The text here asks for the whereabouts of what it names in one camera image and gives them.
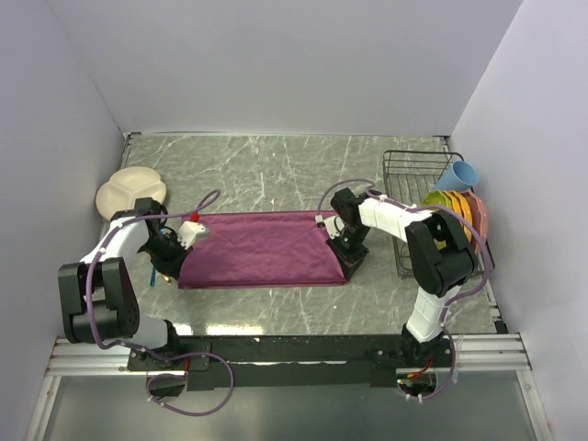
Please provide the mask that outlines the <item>purple cloth napkin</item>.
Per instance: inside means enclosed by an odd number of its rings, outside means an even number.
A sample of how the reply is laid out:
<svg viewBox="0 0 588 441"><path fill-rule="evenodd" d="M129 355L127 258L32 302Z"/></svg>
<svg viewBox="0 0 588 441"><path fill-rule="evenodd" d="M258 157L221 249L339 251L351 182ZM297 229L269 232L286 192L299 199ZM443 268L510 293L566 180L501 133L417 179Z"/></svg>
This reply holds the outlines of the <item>purple cloth napkin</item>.
<svg viewBox="0 0 588 441"><path fill-rule="evenodd" d="M341 265L312 211L204 214L209 237L193 245L178 286L290 288L341 286Z"/></svg>

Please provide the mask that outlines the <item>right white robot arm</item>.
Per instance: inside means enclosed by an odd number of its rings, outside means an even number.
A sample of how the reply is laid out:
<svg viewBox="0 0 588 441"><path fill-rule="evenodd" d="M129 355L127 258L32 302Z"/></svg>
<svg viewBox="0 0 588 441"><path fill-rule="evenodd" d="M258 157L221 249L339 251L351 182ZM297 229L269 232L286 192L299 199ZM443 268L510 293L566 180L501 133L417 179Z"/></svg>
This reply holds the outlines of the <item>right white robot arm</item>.
<svg viewBox="0 0 588 441"><path fill-rule="evenodd" d="M406 243L418 289L413 311L403 325L398 352L420 367L429 360L442 339L446 304L477 269L477 257L459 220L441 209L418 209L389 199L379 192L356 195L349 188L331 199L335 214L321 220L326 241L345 277L350 280L362 266L370 230L385 232Z"/></svg>

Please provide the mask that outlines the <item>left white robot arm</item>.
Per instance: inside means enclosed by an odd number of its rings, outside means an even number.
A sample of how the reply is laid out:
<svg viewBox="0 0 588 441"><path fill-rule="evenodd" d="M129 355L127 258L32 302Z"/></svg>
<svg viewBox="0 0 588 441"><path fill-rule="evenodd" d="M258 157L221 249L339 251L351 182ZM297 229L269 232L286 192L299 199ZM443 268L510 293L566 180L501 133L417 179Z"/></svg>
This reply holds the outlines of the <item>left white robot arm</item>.
<svg viewBox="0 0 588 441"><path fill-rule="evenodd" d="M141 314L128 265L146 253L155 271L178 280L191 247L166 225L166 207L139 198L134 208L118 211L100 243L81 261L58 271L62 323L72 344L95 344L102 349L127 345L149 353L159 368L174 368L182 346L167 320Z"/></svg>

